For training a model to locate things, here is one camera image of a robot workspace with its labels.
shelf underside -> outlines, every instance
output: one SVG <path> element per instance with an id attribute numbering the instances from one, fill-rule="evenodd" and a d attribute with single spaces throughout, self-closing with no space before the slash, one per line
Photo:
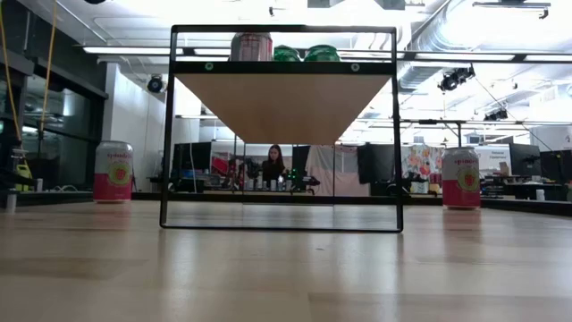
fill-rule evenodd
<path id="1" fill-rule="evenodd" d="M 391 77 L 184 73 L 175 76 L 247 143 L 333 144 Z"/>

ceiling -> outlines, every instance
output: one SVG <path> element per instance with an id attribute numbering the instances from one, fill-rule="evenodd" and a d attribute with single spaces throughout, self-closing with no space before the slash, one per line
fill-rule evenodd
<path id="1" fill-rule="evenodd" d="M 19 1 L 51 21 L 50 1 Z M 400 48 L 412 50 L 568 52 L 572 47 L 572 20 L 568 18 L 572 2 L 546 1 L 551 3 L 550 15 L 540 20 L 535 12 L 474 8 L 473 0 L 408 0 L 411 5 L 405 12 L 384 11 L 374 0 L 345 0 L 327 9 L 307 8 L 307 0 L 109 0 L 99 5 L 58 0 L 57 23 L 60 30 L 85 46 L 168 47 L 170 28 L 176 23 L 306 23 L 397 26 Z M 269 5 L 274 8 L 274 17 L 268 13 Z M 275 44 L 295 47 L 328 43 L 337 48 L 368 48 L 372 44 L 369 36 L 273 38 Z M 189 47 L 229 47 L 231 37 L 232 34 L 185 34 L 179 41 Z M 121 63 L 122 72 L 139 84 L 145 83 L 149 74 L 167 72 L 166 57 L 106 59 Z M 499 104 L 517 111 L 521 106 L 530 106 L 530 100 L 544 90 L 572 83 L 571 65 L 476 64 L 476 80 L 443 95 L 436 85 L 442 74 L 450 70 L 447 64 L 427 67 L 403 63 L 400 86 L 408 85 L 405 80 L 416 82 L 409 84 L 410 88 L 400 89 L 401 116 L 482 120 Z M 388 87 L 360 116 L 368 115 L 391 116 Z M 360 128 L 353 137 L 364 131 L 376 130 L 369 126 Z"/>

can label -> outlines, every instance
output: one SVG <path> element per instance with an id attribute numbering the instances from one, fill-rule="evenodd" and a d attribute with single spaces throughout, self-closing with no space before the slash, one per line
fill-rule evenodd
<path id="1" fill-rule="evenodd" d="M 131 199 L 131 165 L 133 155 L 109 148 L 99 149 L 96 155 L 96 173 L 93 195 L 95 200 L 113 201 Z"/>
<path id="2" fill-rule="evenodd" d="M 479 159 L 475 152 L 445 152 L 443 158 L 443 205 L 476 208 L 481 206 Z"/>

shelf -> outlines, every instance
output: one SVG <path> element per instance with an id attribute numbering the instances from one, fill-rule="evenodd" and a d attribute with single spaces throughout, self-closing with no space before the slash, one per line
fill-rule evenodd
<path id="1" fill-rule="evenodd" d="M 177 62 L 173 73 L 247 143 L 332 145 L 395 72 L 384 63 Z"/>

pink can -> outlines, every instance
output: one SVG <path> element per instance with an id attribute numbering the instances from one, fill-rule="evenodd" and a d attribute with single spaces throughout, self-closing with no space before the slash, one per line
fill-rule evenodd
<path id="1" fill-rule="evenodd" d="M 447 148 L 442 167 L 443 206 L 481 207 L 479 156 L 474 148 Z"/>
<path id="2" fill-rule="evenodd" d="M 133 148 L 129 143 L 102 141 L 96 149 L 95 202 L 131 200 Z"/>

